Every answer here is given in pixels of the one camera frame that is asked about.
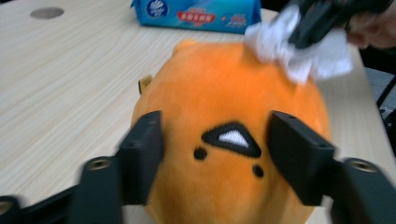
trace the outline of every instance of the orange plush toy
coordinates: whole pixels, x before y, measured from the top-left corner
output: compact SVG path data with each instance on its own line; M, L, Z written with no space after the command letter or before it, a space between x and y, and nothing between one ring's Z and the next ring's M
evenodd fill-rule
M329 138L316 84L294 84L243 43L179 43L143 91L133 124L162 111L163 161L147 210L156 223L305 223L303 206L271 161L273 110Z

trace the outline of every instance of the white tissue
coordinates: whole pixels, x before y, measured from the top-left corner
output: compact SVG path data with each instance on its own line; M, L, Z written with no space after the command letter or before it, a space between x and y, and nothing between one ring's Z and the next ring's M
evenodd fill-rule
M307 49L289 44L300 18L299 8L290 6L273 21L249 26L245 44L260 62L279 62L293 82L305 83L309 76L322 80L350 73L353 65L347 34L342 29L332 29L319 43Z

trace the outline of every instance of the small brown ear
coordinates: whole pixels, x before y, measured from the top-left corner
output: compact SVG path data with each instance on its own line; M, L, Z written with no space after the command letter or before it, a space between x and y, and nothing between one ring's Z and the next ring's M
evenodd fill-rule
M148 85L151 83L152 76L147 75L145 77L140 78L139 80L139 93L140 95L143 94L143 92L146 90Z
M195 45L195 44L197 44L197 42L195 40L192 40L192 39L182 40L182 41L178 42L177 45L174 47L173 54L176 54L180 50L185 49L185 48L187 48L189 46L192 46L192 45Z

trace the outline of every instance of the blue wipes package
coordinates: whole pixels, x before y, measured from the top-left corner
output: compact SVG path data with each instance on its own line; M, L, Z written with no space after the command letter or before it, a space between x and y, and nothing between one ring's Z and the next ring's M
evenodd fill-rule
M134 0L142 25L243 34L262 20L259 0Z

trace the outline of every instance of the light wood tabletop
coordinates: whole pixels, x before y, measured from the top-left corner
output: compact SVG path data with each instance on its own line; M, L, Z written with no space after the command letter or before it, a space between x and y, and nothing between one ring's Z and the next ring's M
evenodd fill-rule
M111 156L130 127L138 79L155 75L185 38L242 35L140 26L130 0L17 0L0 5L0 195L37 203L75 185L81 165ZM58 7L50 20L32 11ZM264 10L263 19L275 13ZM395 160L358 51L355 69L319 83L337 158L376 163L396 183ZM309 223L330 223L329 200ZM152 223L140 206L129 223Z

